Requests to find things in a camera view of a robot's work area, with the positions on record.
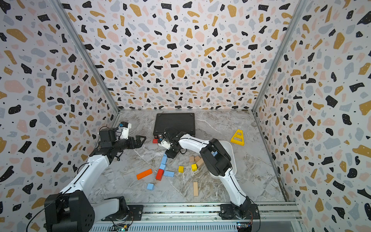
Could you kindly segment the blue block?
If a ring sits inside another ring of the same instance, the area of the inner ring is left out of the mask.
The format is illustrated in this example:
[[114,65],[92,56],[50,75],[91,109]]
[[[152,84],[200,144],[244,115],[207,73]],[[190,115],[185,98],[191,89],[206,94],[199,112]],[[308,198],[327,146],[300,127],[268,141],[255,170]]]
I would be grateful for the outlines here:
[[167,155],[164,155],[164,156],[162,157],[162,160],[161,160],[161,165],[166,165],[166,161],[167,161],[167,159],[168,159]]
[[164,171],[163,174],[165,177],[174,177],[174,172],[172,171]]

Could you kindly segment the lone blue cube front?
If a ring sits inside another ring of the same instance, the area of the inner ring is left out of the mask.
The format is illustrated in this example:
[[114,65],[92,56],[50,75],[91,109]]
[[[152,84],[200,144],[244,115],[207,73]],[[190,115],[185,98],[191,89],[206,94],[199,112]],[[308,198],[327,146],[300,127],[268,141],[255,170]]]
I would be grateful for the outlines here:
[[147,189],[148,190],[154,190],[154,184],[153,183],[148,183]]

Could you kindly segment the white plastic tray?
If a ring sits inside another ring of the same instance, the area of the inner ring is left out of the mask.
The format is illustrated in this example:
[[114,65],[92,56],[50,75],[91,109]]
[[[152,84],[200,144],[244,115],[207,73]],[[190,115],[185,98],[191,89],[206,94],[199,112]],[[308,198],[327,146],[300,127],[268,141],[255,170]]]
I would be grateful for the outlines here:
[[212,178],[218,179],[222,171],[226,171],[227,158],[231,163],[231,174],[236,175],[237,166],[234,158],[234,152],[232,145],[227,141],[219,141],[217,139],[212,139],[209,141],[209,151],[210,156],[208,158],[208,164],[206,165]]

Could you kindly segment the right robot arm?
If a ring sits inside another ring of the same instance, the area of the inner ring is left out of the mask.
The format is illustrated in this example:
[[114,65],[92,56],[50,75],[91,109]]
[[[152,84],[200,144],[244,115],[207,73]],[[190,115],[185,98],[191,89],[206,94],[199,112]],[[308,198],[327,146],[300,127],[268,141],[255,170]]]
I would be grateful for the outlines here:
[[250,219],[258,212],[256,204],[244,193],[233,173],[232,158],[217,139],[202,140],[185,132],[170,137],[167,133],[164,138],[158,139],[159,144],[166,148],[168,158],[175,158],[181,150],[186,149],[201,155],[209,173],[218,178],[230,197],[231,204],[221,209],[219,216],[222,219]]

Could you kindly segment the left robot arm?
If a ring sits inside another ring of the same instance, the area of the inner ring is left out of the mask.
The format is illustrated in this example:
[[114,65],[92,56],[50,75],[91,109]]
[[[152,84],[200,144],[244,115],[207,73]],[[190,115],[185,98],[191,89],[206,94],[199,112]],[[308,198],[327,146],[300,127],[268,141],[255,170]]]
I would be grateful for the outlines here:
[[114,159],[119,159],[125,150],[143,146],[146,137],[129,136],[130,127],[124,122],[116,128],[100,130],[97,147],[76,177],[60,193],[46,198],[42,211],[48,232],[88,232],[96,222],[105,218],[110,221],[128,219],[129,207],[123,196],[92,204],[88,195]]

